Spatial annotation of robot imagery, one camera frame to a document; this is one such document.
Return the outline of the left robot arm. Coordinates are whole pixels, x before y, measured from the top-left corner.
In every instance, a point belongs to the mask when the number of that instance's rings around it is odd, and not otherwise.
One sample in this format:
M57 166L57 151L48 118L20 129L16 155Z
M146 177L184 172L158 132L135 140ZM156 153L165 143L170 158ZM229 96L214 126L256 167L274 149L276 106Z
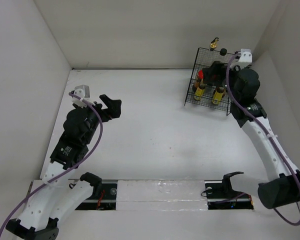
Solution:
M102 103L90 102L75 90L69 95L74 108L63 123L42 184L16 206L25 205L23 212L17 218L8 216L1 227L23 240L56 239L60 225L84 200L102 195L100 177L86 172L72 189L69 178L99 145L101 136L88 149L96 130L102 134L104 123L121 116L122 101L102 94Z

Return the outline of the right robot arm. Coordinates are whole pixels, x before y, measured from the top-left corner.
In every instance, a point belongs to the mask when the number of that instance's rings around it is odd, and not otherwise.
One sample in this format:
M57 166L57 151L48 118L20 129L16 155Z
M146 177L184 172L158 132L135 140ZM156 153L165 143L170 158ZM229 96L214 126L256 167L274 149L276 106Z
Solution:
M230 113L251 140L268 180L245 178L242 171L227 173L219 186L205 190L207 197L225 204L244 195L257 195L267 209L300 202L300 170L281 147L266 111L256 99L259 75L235 62L227 66L225 81L231 98Z

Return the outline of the tall red-lid sauce jar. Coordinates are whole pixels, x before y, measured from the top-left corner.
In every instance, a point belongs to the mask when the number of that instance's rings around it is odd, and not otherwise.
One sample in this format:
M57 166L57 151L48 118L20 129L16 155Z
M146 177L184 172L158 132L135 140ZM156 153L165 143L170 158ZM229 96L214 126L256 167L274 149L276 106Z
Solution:
M204 79L204 73L203 73L203 70L199 70L198 73L197 73L197 76L196 76L196 80L192 86L192 91L193 93L196 92L198 86L201 84L201 81Z

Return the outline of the soy sauce bottle black cap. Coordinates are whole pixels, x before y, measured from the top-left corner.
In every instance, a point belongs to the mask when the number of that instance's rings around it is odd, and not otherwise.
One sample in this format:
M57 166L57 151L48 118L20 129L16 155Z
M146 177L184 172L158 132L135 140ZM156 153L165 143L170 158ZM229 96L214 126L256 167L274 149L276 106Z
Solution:
M219 51L219 54L220 54L221 56L226 56L227 53L228 53L228 50L227 50L226 48L222 48L222 49Z

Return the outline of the small yellow bottle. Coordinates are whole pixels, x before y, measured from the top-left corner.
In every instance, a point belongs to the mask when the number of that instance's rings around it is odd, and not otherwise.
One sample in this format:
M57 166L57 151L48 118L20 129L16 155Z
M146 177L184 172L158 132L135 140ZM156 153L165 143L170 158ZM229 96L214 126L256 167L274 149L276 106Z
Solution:
M219 105L225 95L226 88L224 86L217 87L213 92L211 103L213 105Z
M200 101L204 92L205 92L205 89L206 89L206 85L205 84L201 84L199 85L197 88L196 88L196 91L194 93L194 100L195 101Z

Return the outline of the clear glass oil bottle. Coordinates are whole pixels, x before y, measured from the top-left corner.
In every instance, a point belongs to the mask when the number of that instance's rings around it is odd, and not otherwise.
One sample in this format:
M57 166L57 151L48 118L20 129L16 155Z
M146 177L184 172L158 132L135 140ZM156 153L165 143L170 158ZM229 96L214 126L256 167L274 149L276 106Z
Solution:
M215 37L215 38L210 42L210 45L209 45L209 50L210 50L210 51L214 51L214 50L217 48L218 41L219 41L219 38L218 38L218 37Z

